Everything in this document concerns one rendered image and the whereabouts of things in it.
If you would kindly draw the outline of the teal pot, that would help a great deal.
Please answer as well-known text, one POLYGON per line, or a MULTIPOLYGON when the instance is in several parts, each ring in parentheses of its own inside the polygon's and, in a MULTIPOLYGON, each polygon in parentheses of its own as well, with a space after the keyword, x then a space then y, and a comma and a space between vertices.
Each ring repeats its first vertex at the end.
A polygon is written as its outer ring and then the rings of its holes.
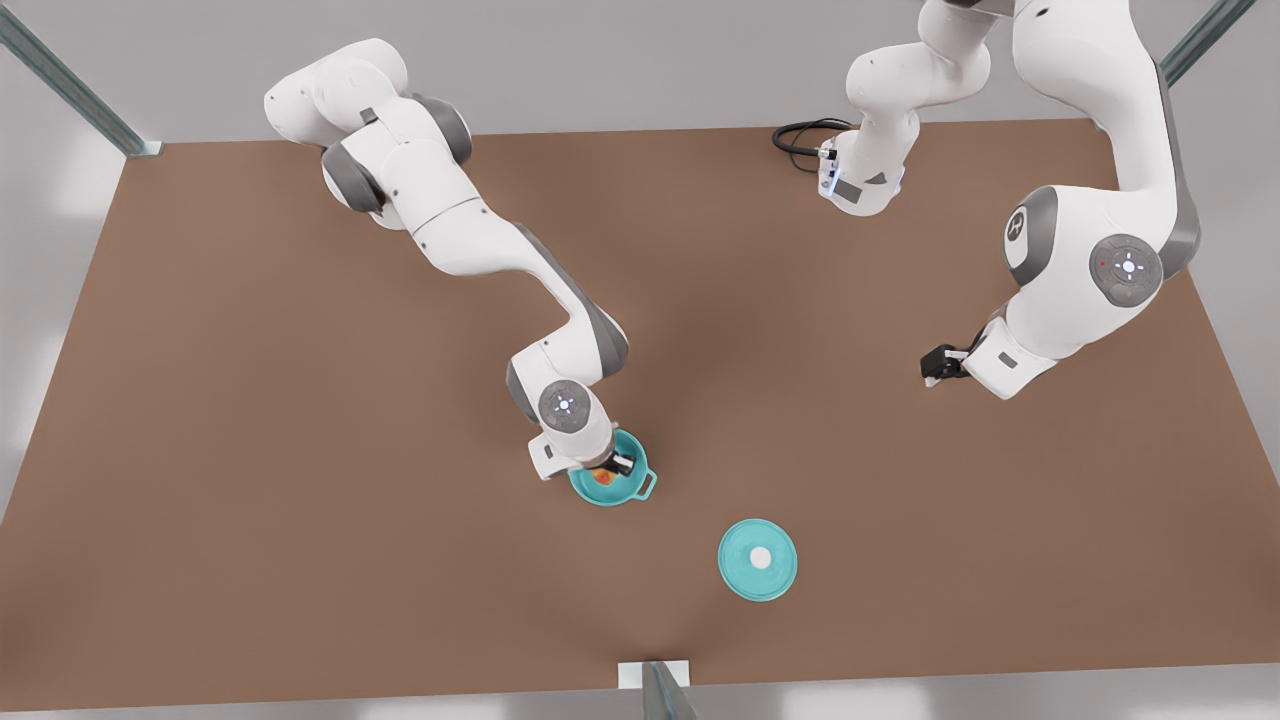
POLYGON ((657 473, 652 469, 646 451, 636 437, 614 428, 614 451, 634 460, 630 474, 613 474, 602 483, 593 470, 576 469, 568 473, 575 492, 599 507, 616 507, 632 500, 646 500, 657 486, 657 473))

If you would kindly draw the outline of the teal pot lid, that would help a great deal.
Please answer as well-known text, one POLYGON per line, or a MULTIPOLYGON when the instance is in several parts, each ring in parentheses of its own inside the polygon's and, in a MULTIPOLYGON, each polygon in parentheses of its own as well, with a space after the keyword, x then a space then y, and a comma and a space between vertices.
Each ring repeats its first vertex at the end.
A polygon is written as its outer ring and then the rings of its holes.
POLYGON ((797 577, 797 551, 788 533, 760 518, 735 523, 721 538, 717 566, 724 584, 751 602, 783 596, 797 577))

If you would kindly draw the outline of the silver frame post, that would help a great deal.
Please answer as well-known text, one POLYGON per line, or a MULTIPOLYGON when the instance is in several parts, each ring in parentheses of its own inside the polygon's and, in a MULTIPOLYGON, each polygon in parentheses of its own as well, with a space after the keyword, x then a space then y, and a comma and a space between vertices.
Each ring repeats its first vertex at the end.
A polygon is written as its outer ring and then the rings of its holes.
POLYGON ((648 660, 617 665, 620 689, 640 689, 644 720, 699 720, 686 694, 687 660, 648 660))
POLYGON ((1 3, 0 45, 125 158, 156 158, 163 152, 163 142, 142 138, 1 3))
POLYGON ((1215 0, 1160 61, 1167 87, 1172 87, 1257 0, 1215 0))

